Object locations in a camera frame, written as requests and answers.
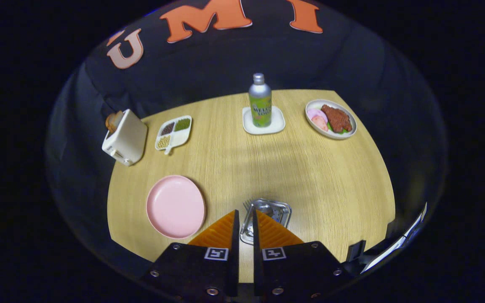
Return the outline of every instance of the white divided tray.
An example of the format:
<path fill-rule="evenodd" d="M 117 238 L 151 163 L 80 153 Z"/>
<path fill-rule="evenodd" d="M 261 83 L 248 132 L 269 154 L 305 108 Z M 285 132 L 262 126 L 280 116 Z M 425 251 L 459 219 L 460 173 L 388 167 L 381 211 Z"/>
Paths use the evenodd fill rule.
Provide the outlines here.
<path fill-rule="evenodd" d="M 189 119 L 190 123 L 187 128 L 175 130 L 177 128 L 177 123 L 182 122 L 185 119 Z M 173 123 L 171 129 L 168 129 L 169 132 L 162 134 L 163 130 Z M 177 117 L 175 119 L 171 119 L 166 121 L 160 126 L 158 129 L 158 134 L 156 135 L 155 141 L 155 148 L 156 150 L 165 150 L 164 154 L 167 155 L 170 153 L 171 148 L 183 145 L 187 142 L 188 137 L 190 136 L 190 129 L 192 128 L 192 117 L 189 115 Z"/>

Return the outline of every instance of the seeds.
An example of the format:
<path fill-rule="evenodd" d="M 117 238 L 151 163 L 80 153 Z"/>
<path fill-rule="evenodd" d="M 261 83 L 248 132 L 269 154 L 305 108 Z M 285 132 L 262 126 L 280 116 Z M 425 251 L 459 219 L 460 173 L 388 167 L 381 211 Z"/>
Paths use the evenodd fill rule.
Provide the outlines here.
<path fill-rule="evenodd" d="M 175 122 L 172 122 L 172 123 L 169 123 L 166 127 L 164 127 L 160 136 L 164 136 L 164 135 L 171 133 L 171 131 L 173 130 L 174 124 L 175 124 Z"/>
<path fill-rule="evenodd" d="M 187 129 L 190 126 L 190 119 L 185 118 L 177 121 L 177 124 L 175 125 L 175 131 L 177 132 L 178 130 L 181 129 Z"/>
<path fill-rule="evenodd" d="M 166 146 L 168 146 L 169 143 L 170 143 L 170 136 L 165 136 L 165 137 L 160 138 L 160 140 L 158 140 L 156 147 L 166 148 Z"/>

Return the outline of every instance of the letter m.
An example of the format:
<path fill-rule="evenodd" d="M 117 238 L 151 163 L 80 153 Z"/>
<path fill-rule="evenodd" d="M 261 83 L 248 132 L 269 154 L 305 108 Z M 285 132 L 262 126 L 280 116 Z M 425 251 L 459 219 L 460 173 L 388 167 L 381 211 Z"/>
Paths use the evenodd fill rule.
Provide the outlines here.
<path fill-rule="evenodd" d="M 252 20 L 244 15 L 240 0 L 210 0 L 202 10 L 183 5 L 161 15 L 160 19 L 168 21 L 171 34 L 168 43 L 175 43 L 192 36 L 192 31 L 185 29 L 184 24 L 204 33 L 214 15 L 217 18 L 213 25 L 215 29 L 235 29 L 252 25 Z"/>

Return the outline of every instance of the fork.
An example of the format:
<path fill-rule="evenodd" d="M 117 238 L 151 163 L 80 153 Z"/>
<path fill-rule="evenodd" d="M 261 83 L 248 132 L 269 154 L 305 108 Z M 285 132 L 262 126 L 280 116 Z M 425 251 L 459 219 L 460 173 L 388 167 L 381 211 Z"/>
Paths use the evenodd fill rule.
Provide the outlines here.
<path fill-rule="evenodd" d="M 248 210 L 250 209 L 250 207 L 252 206 L 252 200 L 246 200 L 246 201 L 244 201 L 244 202 L 242 202 L 242 203 L 243 203 L 243 205 L 244 205 L 244 209 L 245 209 L 246 211 L 248 211 Z"/>

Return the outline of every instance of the black cloth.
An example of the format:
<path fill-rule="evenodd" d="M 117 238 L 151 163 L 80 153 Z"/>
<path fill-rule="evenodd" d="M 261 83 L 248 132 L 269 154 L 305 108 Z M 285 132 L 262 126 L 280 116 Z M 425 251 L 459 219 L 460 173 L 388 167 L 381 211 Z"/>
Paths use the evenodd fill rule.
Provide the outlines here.
<path fill-rule="evenodd" d="M 404 232 L 425 202 L 429 215 L 447 171 L 447 139 L 437 102 L 417 68 L 398 50 L 331 8 L 320 8 L 322 34 L 289 26 L 293 8 L 285 0 L 244 0 L 253 25 L 205 33 L 169 44 L 159 17 L 181 5 L 203 8 L 207 1 L 173 2 L 125 27 L 110 46 L 99 44 L 69 78 L 56 100 L 46 139 L 46 167 L 52 194 L 78 238 L 101 260 L 135 278 L 148 261 L 110 239 L 106 201 L 115 160 L 101 149 L 104 120 L 131 109 L 143 118 L 173 107 L 246 92 L 252 74 L 262 72 L 280 89 L 335 90 L 358 115 L 385 161 L 396 198 L 392 236 Z M 136 29 L 143 57 L 118 69 L 106 55 Z"/>

